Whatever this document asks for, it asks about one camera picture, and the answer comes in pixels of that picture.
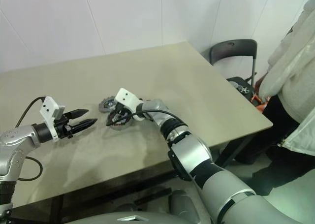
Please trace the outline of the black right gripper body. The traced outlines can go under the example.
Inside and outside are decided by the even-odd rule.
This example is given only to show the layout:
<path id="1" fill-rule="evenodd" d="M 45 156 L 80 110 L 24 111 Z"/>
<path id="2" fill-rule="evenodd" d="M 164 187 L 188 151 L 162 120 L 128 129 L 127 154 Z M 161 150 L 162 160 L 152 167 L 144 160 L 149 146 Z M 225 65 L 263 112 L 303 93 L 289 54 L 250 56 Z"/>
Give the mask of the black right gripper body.
<path id="1" fill-rule="evenodd" d="M 117 111 L 119 110 L 120 111 L 120 114 L 121 114 L 121 117 L 126 117 L 128 115 L 130 115 L 132 112 L 127 109 L 126 107 L 124 107 L 121 103 L 117 103 L 116 105 L 116 108 L 115 108 Z"/>

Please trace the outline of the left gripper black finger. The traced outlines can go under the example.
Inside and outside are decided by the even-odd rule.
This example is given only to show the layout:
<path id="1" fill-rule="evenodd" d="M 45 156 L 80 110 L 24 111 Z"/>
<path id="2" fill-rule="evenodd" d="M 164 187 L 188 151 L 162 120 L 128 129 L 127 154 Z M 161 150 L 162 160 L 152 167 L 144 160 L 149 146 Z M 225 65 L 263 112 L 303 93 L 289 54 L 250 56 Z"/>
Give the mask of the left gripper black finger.
<path id="1" fill-rule="evenodd" d="M 72 133 L 79 133 L 83 130 L 86 130 L 87 128 L 91 127 L 93 124 L 95 124 L 97 121 L 97 118 L 92 119 L 85 119 L 78 124 L 71 126 L 71 132 Z"/>
<path id="2" fill-rule="evenodd" d="M 69 112 L 66 112 L 66 117 L 68 120 L 74 120 L 76 118 L 79 118 L 89 112 L 88 109 L 75 109 Z"/>

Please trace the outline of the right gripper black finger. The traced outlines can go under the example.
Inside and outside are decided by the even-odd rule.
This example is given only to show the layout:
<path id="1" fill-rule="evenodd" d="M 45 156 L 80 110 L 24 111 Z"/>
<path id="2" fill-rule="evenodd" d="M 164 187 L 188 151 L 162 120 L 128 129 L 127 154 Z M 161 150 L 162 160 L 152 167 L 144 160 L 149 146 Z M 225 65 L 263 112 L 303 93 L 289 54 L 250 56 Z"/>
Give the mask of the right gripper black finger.
<path id="1" fill-rule="evenodd" d="M 127 117 L 122 117 L 114 122 L 106 122 L 106 126 L 124 126 L 126 125 L 127 123 L 129 123 L 130 121 L 130 118 L 127 118 Z"/>
<path id="2" fill-rule="evenodd" d="M 120 111 L 118 110 L 113 110 L 109 115 L 108 115 L 108 122 L 114 122 L 118 120 L 121 117 Z"/>

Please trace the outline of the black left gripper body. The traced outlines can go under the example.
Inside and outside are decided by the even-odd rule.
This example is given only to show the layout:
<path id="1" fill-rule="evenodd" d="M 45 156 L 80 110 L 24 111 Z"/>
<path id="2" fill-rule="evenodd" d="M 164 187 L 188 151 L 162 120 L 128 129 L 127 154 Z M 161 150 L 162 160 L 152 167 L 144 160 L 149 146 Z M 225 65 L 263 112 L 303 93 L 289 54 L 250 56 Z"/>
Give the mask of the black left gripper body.
<path id="1" fill-rule="evenodd" d="M 60 119 L 54 120 L 54 128 L 57 132 L 58 138 L 72 138 L 72 127 L 69 124 L 69 120 L 71 119 L 70 113 L 64 113 Z"/>

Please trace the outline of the person's bare hand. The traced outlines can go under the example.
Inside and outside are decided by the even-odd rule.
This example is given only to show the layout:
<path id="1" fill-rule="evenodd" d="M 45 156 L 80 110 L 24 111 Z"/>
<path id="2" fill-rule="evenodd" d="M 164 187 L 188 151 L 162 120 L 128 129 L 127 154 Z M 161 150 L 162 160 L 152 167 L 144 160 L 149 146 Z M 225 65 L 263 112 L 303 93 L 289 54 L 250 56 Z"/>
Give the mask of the person's bare hand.
<path id="1" fill-rule="evenodd" d="M 264 80 L 266 74 L 264 74 L 259 80 L 256 81 L 255 83 L 255 92 L 258 93 L 259 92 L 259 89 L 260 89 L 260 85 L 262 83 L 262 81 Z"/>

